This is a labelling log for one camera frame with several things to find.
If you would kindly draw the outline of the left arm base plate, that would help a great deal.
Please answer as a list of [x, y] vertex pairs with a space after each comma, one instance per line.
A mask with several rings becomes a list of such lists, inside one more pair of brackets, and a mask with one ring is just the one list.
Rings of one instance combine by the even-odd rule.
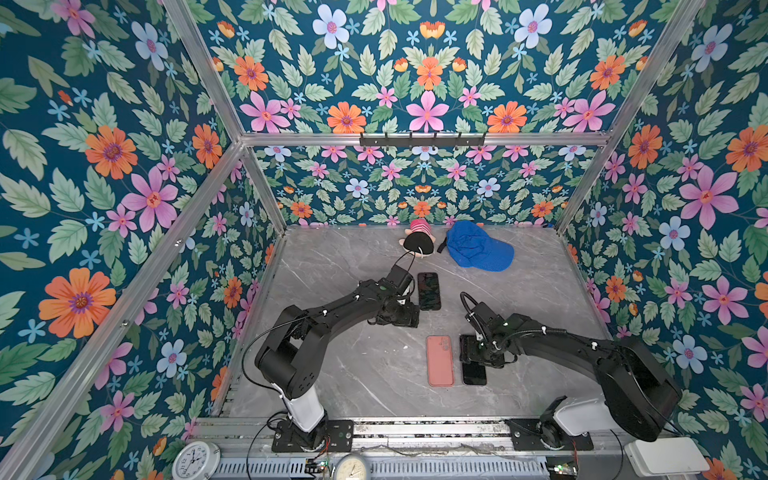
[[280, 420], [271, 450], [275, 453], [348, 453], [352, 450], [354, 422], [322, 420], [311, 432], [304, 432], [292, 421]]

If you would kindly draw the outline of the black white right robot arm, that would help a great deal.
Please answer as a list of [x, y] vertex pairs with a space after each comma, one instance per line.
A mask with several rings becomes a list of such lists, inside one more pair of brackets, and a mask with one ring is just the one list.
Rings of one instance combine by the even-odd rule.
[[536, 357], [576, 371], [601, 388], [610, 418], [634, 438], [654, 442], [682, 399], [682, 390], [641, 340], [589, 338], [527, 315], [504, 319], [486, 303], [460, 294], [475, 330], [460, 341], [464, 364], [502, 369], [507, 354]]

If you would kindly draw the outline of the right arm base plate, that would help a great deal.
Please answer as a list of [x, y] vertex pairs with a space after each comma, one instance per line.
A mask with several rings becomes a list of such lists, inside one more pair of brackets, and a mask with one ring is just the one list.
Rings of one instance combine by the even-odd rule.
[[536, 418], [505, 419], [510, 438], [516, 451], [593, 451], [594, 443], [589, 434], [568, 435], [554, 420]]

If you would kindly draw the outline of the pink phone case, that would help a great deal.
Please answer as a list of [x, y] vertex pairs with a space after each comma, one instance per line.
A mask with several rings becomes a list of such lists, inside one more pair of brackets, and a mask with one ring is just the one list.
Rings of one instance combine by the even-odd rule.
[[449, 336], [432, 335], [426, 339], [427, 379], [432, 387], [454, 385], [453, 349]]

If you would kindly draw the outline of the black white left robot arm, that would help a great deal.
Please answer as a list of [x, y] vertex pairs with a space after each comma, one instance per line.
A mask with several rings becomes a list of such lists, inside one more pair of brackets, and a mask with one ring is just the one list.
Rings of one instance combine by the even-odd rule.
[[379, 280], [363, 280], [349, 294], [321, 306], [286, 307], [268, 331], [254, 364], [277, 390], [288, 413], [281, 438], [315, 451], [330, 441], [331, 422], [315, 383], [331, 341], [360, 322], [416, 328], [419, 306], [411, 300], [416, 282], [393, 265]]

